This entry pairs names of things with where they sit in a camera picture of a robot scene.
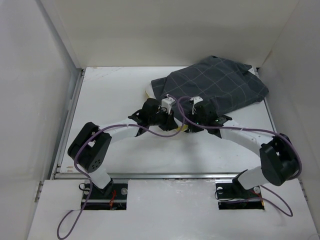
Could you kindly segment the white pillow with yellow edge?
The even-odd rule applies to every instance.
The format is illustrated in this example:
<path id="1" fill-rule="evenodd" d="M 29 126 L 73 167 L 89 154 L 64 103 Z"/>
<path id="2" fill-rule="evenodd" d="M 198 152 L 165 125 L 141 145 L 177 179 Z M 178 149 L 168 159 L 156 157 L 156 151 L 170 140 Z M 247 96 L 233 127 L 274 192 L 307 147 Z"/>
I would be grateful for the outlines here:
<path id="1" fill-rule="evenodd" d="M 152 84 L 149 83 L 146 88 L 145 88 L 145 94 L 148 98 L 153 98 L 155 99 L 156 96 L 154 94 L 153 88 L 152 88 Z M 179 130 L 181 130 L 182 132 L 186 131 L 188 129 L 188 126 L 185 124 L 184 126 L 182 126 L 182 122 L 177 120 L 176 118 L 174 119 L 175 122 L 177 123 L 178 127 L 175 129 L 176 132 L 178 132 Z"/>

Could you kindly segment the dark grey checked pillowcase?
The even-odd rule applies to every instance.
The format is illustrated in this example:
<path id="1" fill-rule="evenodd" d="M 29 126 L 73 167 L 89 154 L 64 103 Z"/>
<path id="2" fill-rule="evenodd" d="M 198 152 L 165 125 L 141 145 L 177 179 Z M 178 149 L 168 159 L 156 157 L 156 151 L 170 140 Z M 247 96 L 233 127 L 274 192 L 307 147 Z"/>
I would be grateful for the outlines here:
<path id="1" fill-rule="evenodd" d="M 251 69 L 249 64 L 208 56 L 150 84 L 158 101 L 167 94 L 176 99 L 201 97 L 218 115 L 224 115 L 260 103 L 268 95 L 269 89 Z"/>

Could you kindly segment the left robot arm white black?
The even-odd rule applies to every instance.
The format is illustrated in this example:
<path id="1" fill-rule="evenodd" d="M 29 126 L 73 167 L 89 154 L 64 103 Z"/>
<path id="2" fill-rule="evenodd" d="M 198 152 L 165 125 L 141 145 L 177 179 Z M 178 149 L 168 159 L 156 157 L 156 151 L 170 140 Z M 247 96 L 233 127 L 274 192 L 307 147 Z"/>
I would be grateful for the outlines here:
<path id="1" fill-rule="evenodd" d="M 175 100 L 171 97 L 160 102 L 148 98 L 141 109 L 118 123 L 99 127 L 93 122 L 87 122 L 80 130 L 67 150 L 72 158 L 74 167 L 85 175 L 94 187 L 94 192 L 101 198 L 107 198 L 113 190 L 113 179 L 102 167 L 110 144 L 139 137 L 145 132 L 157 135 L 149 130 L 151 126 L 158 126 L 163 131 L 178 128 L 174 119 L 172 106 Z"/>

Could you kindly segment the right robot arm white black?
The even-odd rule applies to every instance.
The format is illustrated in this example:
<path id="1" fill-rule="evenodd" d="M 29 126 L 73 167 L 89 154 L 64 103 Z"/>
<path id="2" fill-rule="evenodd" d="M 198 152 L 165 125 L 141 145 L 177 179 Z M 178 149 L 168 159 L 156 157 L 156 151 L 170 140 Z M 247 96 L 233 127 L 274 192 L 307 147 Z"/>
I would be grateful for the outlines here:
<path id="1" fill-rule="evenodd" d="M 237 197 L 245 196 L 260 185 L 281 186 L 302 171 L 300 158 L 285 134 L 245 128 L 229 116 L 218 116 L 213 107 L 202 102 L 193 103 L 187 118 L 191 132 L 207 130 L 209 134 L 236 143 L 259 157 L 259 166 L 246 169 L 232 179 L 231 191 Z"/>

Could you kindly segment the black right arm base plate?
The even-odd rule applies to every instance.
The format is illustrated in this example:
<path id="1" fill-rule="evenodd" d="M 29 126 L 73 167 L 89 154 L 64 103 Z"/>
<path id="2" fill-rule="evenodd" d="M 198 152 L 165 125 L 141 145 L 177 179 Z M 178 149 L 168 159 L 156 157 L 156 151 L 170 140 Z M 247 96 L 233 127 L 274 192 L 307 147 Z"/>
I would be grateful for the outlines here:
<path id="1" fill-rule="evenodd" d="M 261 188 L 244 189 L 233 182 L 216 181 L 214 197 L 219 210 L 264 210 Z"/>

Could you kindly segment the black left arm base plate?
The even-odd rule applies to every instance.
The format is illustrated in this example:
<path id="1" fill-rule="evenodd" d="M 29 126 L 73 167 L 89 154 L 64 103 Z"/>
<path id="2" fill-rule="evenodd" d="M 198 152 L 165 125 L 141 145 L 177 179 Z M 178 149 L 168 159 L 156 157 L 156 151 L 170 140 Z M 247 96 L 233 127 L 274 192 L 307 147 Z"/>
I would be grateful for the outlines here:
<path id="1" fill-rule="evenodd" d="M 104 192 L 95 185 L 84 206 L 88 211 L 124 211 L 127 209 L 128 182 L 116 181 Z"/>

